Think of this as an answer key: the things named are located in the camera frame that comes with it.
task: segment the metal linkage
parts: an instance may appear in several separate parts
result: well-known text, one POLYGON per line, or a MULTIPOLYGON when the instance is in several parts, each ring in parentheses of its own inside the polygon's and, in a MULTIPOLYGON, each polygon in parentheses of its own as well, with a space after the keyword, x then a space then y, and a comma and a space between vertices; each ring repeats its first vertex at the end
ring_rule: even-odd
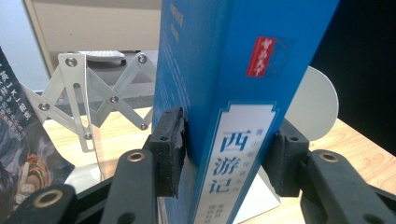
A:
POLYGON ((155 65, 149 58, 138 53, 129 63, 121 77, 113 88, 99 78, 90 68, 86 68, 85 54, 72 53, 60 54, 58 56, 59 66, 52 75, 49 85, 41 95, 23 86, 23 90, 31 102, 35 113, 42 123, 47 118, 54 119, 65 128, 78 135, 81 148, 84 152, 95 151, 94 138, 92 137, 92 125, 102 126, 113 108, 116 108, 141 130, 146 130, 151 123, 152 110, 141 118, 134 110, 122 100, 122 95, 126 88, 132 83, 138 73, 145 74, 152 81, 155 81, 155 65), (87 90, 94 90, 105 99, 98 111, 90 109, 87 90), (55 106, 63 91, 66 90, 73 118, 65 114, 55 106), (78 109, 76 91, 79 90, 87 115, 88 125, 84 125, 78 109))

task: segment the blue book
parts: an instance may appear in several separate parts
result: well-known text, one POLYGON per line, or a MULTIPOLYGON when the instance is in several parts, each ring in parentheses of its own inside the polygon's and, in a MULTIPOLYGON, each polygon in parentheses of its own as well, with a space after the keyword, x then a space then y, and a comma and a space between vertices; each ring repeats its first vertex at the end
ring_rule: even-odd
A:
POLYGON ((164 222, 233 222, 337 4, 163 0, 153 127, 175 106, 189 120, 164 222))

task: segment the book spine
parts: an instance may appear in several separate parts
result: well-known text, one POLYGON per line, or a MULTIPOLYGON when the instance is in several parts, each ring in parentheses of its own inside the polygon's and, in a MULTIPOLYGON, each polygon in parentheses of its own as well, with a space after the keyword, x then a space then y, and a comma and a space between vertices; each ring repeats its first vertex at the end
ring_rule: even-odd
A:
POLYGON ((194 223, 228 223, 254 161, 268 137, 273 104, 230 104, 221 111, 194 223))

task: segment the table surface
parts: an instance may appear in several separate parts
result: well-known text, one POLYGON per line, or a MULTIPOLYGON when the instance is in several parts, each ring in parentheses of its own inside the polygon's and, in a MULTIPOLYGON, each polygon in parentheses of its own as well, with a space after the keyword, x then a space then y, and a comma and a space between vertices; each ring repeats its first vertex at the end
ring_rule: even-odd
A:
MULTIPOLYGON (((136 112, 144 116, 149 108, 136 112)), ((140 131, 122 114, 113 112, 100 128, 93 128, 95 154, 83 153, 77 136, 55 121, 47 120, 44 127, 62 156, 77 167, 94 164, 98 159, 105 178, 114 174, 123 152, 141 148, 150 134, 150 128, 140 131)), ((325 136, 312 141, 309 148, 343 155, 368 184, 396 194, 396 158, 340 119, 325 136)), ((304 223, 299 198, 281 198, 281 202, 279 207, 244 223, 304 223)))

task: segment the rivet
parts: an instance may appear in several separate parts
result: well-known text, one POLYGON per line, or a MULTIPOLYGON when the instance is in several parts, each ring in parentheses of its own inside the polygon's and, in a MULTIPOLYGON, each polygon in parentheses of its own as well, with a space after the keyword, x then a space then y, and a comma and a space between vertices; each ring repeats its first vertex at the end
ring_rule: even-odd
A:
POLYGON ((146 130, 149 126, 147 124, 141 124, 140 129, 141 130, 146 130))
POLYGON ((91 140, 92 139, 92 134, 91 133, 85 133, 84 138, 86 140, 91 140))
POLYGON ((75 58, 67 58, 66 59, 66 65, 69 67, 76 67, 77 64, 78 64, 78 61, 75 58))
POLYGON ((140 63, 145 63, 148 60, 148 57, 146 57, 146 55, 144 55, 144 54, 140 54, 139 56, 137 56, 137 60, 140 63))
POLYGON ((110 97, 110 102, 113 103, 113 104, 118 103, 119 102, 119 97, 117 97, 117 96, 110 97))
POLYGON ((40 108, 40 110, 42 111, 47 111, 50 109, 50 105, 47 103, 41 103, 38 105, 38 108, 40 108))

